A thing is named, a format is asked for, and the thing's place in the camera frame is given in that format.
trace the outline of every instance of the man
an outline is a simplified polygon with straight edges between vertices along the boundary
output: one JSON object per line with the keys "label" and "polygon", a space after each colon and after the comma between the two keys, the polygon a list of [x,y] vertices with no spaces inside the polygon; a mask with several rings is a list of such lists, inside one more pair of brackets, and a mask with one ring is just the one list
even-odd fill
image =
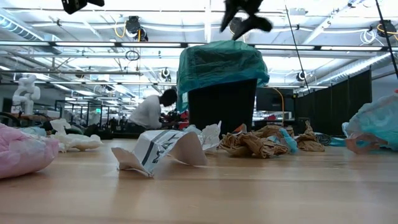
{"label": "man", "polygon": [[160,105],[171,106],[177,101],[177,92],[174,89],[164,91],[162,96],[148,96],[138,107],[131,113],[127,131],[130,133],[143,133],[146,130],[160,129],[173,126],[175,123],[161,123]]}

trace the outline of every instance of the table surface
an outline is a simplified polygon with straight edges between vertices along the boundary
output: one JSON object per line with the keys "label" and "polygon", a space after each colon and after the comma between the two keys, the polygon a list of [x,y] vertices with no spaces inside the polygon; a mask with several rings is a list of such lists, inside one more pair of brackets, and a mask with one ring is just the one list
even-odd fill
{"label": "table surface", "polygon": [[105,141],[68,152],[41,172],[0,180],[0,223],[349,223],[398,222],[398,154],[347,149],[275,159],[230,158],[209,166],[167,157],[153,179],[118,171]]}

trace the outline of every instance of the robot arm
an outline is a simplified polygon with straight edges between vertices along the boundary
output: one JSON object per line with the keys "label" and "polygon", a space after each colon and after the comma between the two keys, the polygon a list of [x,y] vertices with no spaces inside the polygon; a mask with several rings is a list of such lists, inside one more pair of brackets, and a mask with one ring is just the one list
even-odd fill
{"label": "robot arm", "polygon": [[18,89],[12,96],[13,105],[19,105],[25,103],[25,114],[33,113],[33,100],[40,99],[40,88],[35,86],[36,76],[31,75],[27,78],[20,78],[18,80]]}

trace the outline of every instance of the pink plastic bag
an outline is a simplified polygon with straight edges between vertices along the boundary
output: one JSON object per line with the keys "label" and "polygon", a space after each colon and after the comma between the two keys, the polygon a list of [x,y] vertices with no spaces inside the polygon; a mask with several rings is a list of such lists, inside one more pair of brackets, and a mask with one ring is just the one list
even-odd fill
{"label": "pink plastic bag", "polygon": [[58,141],[0,124],[0,179],[37,172],[56,158]]}

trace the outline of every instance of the trash can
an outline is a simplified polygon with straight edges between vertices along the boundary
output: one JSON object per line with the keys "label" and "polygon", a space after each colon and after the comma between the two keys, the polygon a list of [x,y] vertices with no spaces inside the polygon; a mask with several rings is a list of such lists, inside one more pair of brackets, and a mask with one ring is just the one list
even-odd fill
{"label": "trash can", "polygon": [[241,124],[250,131],[256,87],[257,79],[249,79],[189,91],[189,123],[202,130],[221,121],[221,134],[231,133]]}

